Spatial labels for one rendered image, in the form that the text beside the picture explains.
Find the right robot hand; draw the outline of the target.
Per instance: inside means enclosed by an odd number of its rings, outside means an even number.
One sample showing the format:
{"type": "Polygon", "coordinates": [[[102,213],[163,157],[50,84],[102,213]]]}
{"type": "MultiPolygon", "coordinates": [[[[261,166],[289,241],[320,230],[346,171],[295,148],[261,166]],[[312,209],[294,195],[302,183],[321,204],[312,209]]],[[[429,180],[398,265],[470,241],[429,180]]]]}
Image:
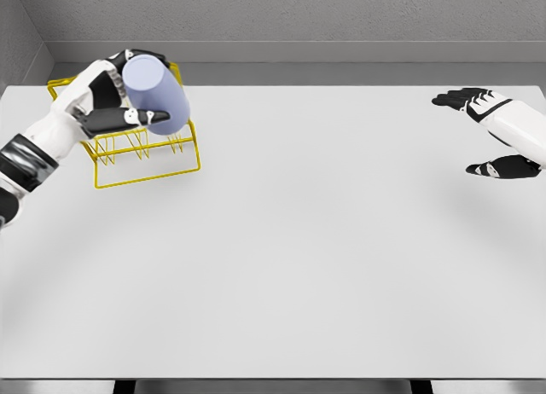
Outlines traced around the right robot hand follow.
{"type": "Polygon", "coordinates": [[[449,90],[435,96],[432,104],[465,113],[499,142],[516,151],[469,165],[466,173],[514,180],[537,177],[546,171],[546,114],[523,101],[480,87],[449,90]]]}

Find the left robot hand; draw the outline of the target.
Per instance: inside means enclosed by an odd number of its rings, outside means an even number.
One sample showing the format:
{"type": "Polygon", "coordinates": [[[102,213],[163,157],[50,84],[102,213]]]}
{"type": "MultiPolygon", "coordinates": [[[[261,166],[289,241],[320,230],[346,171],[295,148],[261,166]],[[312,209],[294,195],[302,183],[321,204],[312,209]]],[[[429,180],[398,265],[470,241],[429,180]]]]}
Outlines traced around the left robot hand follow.
{"type": "Polygon", "coordinates": [[[170,62],[164,55],[141,49],[124,49],[108,58],[93,61],[54,100],[52,108],[70,114],[83,133],[93,138],[168,120],[165,111],[122,106],[127,97],[122,71],[139,55],[157,59],[162,69],[170,62]]]}

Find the lavender cylindrical cup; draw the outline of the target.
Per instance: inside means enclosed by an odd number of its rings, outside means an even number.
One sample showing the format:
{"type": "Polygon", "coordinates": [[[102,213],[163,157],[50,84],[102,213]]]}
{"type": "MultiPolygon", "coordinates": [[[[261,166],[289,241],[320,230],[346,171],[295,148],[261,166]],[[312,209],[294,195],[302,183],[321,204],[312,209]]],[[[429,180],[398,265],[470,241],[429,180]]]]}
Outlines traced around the lavender cylindrical cup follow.
{"type": "Polygon", "coordinates": [[[134,107],[170,114],[168,120],[150,125],[148,129],[151,132],[168,136],[180,131],[188,123],[190,107],[183,87],[158,58],[136,55],[125,64],[122,79],[134,107]]]}

